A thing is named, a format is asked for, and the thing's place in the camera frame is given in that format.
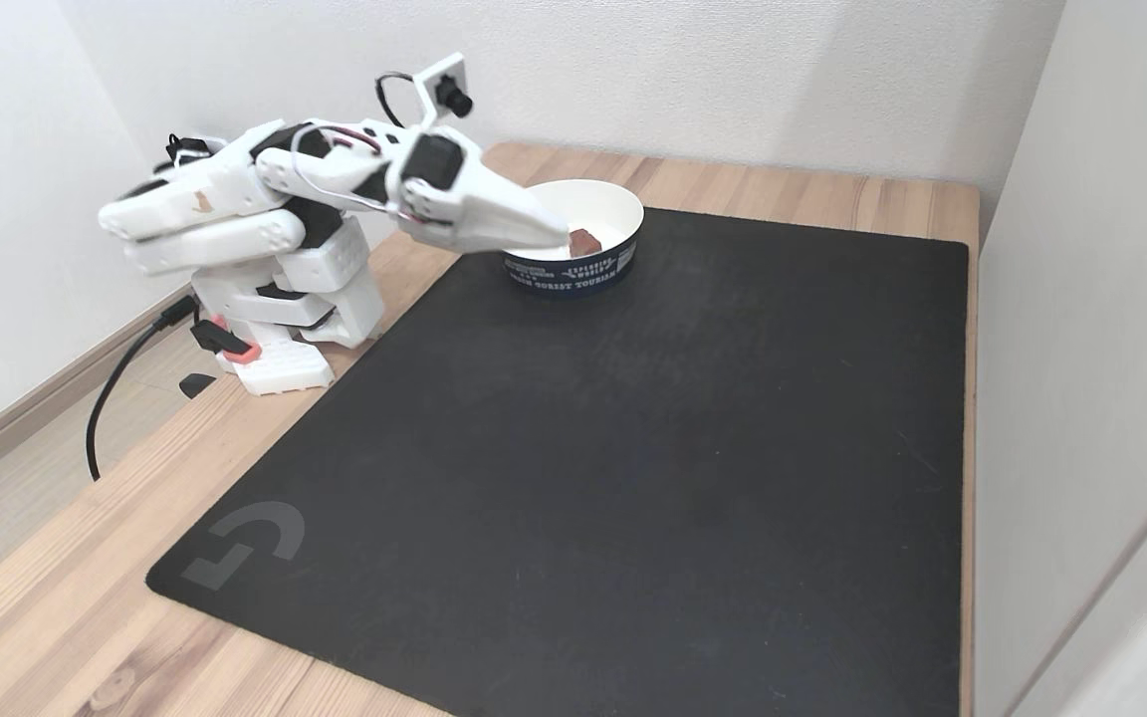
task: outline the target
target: wire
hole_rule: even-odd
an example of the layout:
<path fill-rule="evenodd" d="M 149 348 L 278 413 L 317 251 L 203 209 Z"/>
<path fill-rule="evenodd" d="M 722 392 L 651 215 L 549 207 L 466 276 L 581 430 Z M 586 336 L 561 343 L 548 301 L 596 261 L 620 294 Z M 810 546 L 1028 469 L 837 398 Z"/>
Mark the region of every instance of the wire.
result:
<path fill-rule="evenodd" d="M 155 333 L 185 321 L 188 313 L 193 314 L 193 322 L 196 326 L 201 319 L 201 302 L 193 295 L 185 295 L 163 309 L 162 313 L 158 313 L 158 318 L 154 320 L 154 324 L 150 324 L 149 328 L 140 335 L 140 338 L 136 338 L 132 343 L 131 349 L 126 350 L 126 353 L 119 359 L 117 366 L 114 366 L 114 373 L 109 374 L 109 380 L 104 382 L 104 388 L 101 389 L 100 395 L 95 398 L 95 405 L 92 405 L 91 418 L 87 419 L 87 470 L 91 471 L 92 481 L 100 480 L 100 466 L 95 462 L 95 422 L 100 421 L 100 413 L 104 408 L 106 400 L 109 400 L 109 395 L 114 393 L 114 385 L 117 384 L 119 377 L 123 377 L 123 372 L 132 364 L 132 359 L 135 359 L 135 354 L 140 353 L 141 349 L 145 349 L 150 338 L 154 338 Z"/>
<path fill-rule="evenodd" d="M 383 114 L 388 115 L 388 119 L 391 119 L 392 124 L 405 128 L 400 119 L 396 118 L 396 112 L 388 106 L 388 94 L 383 92 L 383 80 L 385 79 L 404 79 L 405 81 L 414 81 L 414 78 L 408 76 L 406 72 L 383 72 L 377 78 L 374 78 L 374 94 L 379 96 L 379 106 L 383 108 Z"/>
<path fill-rule="evenodd" d="M 104 382 L 104 390 L 101 390 L 99 398 L 95 399 L 91 419 L 87 419 L 87 470 L 92 473 L 92 481 L 100 480 L 100 466 L 95 463 L 95 421 L 100 421 L 100 412 L 104 408 L 106 400 L 109 400 L 109 393 L 112 393 L 114 384 L 116 384 L 119 377 L 123 377 L 123 372 L 131 365 L 132 359 L 135 359 L 135 354 L 141 349 L 145 349 L 145 344 L 150 338 L 154 338 L 154 335 L 159 330 L 155 324 L 147 328 L 145 333 L 141 333 L 140 338 L 135 340 L 131 349 L 127 349 L 126 353 L 123 354 L 122 361 L 118 361 L 117 366 L 114 366 L 114 373 L 109 374 L 109 380 Z"/>
<path fill-rule="evenodd" d="M 290 171 L 295 172 L 295 177 L 299 178 L 299 181 L 305 185 L 311 186 L 314 190 L 320 192 L 327 196 L 336 196 L 338 200 L 354 201 L 354 203 L 362 205 L 365 209 L 374 210 L 374 212 L 387 212 L 387 205 L 380 204 L 379 201 L 366 200 L 365 196 L 359 196 L 357 194 L 341 194 L 338 192 L 330 192 L 325 189 L 325 187 L 317 186 L 313 180 L 304 176 L 304 171 L 299 169 L 299 141 L 304 139 L 306 132 L 318 131 L 318 128 L 328 128 L 331 132 L 338 132 L 338 134 L 344 134 L 348 137 L 365 138 L 362 141 L 367 142 L 374 149 L 374 154 L 379 154 L 379 142 L 374 141 L 373 138 L 368 138 L 360 132 L 352 132 L 351 128 L 338 127 L 333 125 L 319 125 L 315 123 L 306 123 L 304 126 L 299 127 L 298 132 L 295 132 L 295 137 L 290 138 Z"/>

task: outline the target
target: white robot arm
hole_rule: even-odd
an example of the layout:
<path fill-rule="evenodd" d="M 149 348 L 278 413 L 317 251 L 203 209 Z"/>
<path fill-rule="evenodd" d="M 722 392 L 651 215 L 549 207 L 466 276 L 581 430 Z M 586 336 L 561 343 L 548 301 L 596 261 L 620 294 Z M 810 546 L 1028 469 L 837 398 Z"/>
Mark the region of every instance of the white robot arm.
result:
<path fill-rule="evenodd" d="M 419 126 L 278 119 L 232 142 L 172 135 L 172 162 L 101 209 L 101 227 L 126 242 L 141 271 L 195 268 L 210 319 L 194 334 L 251 393 L 334 380 L 296 335 L 356 346 L 376 329 L 382 298 L 346 212 L 379 210 L 415 240 L 457 252 L 569 241 L 563 219 L 486 169 L 471 140 L 437 125 L 471 109 L 463 56 L 411 79 Z"/>

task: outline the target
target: wooden table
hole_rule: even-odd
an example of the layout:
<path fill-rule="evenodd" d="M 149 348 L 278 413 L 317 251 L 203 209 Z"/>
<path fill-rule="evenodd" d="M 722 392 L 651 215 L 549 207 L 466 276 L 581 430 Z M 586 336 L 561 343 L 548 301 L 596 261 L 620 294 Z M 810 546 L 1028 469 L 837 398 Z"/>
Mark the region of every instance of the wooden table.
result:
<path fill-rule="evenodd" d="M 960 241 L 970 248 L 963 466 L 961 714 L 970 712 L 975 187 L 501 145 L 486 162 L 523 184 L 602 178 L 649 208 Z M 390 327 L 454 255 L 396 235 L 370 257 Z M 337 373 L 358 351 L 327 350 Z M 208 388 L 0 563 L 0 714 L 442 714 L 158 598 L 147 569 L 319 390 L 255 398 Z"/>

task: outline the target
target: wooden floor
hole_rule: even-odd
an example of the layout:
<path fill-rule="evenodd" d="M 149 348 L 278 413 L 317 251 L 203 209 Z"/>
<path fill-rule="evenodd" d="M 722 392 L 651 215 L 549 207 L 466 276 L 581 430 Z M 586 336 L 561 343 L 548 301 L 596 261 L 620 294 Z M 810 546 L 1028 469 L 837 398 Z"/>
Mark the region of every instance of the wooden floor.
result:
<path fill-rule="evenodd" d="M 218 375 L 216 360 L 181 326 L 127 367 L 100 419 L 95 437 L 101 471 L 162 427 L 187 398 L 178 382 L 189 373 Z M 77 498 L 91 482 L 83 436 L 100 390 L 93 390 L 0 459 L 0 560 Z"/>

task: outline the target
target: black mouse pad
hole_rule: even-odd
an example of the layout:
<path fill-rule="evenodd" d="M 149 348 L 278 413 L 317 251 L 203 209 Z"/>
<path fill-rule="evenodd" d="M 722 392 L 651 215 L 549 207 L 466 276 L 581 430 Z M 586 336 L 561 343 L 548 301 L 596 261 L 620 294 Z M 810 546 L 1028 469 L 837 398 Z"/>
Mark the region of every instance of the black mouse pad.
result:
<path fill-rule="evenodd" d="M 647 209 L 463 257 L 150 589 L 459 717 L 959 711 L 968 248 Z"/>

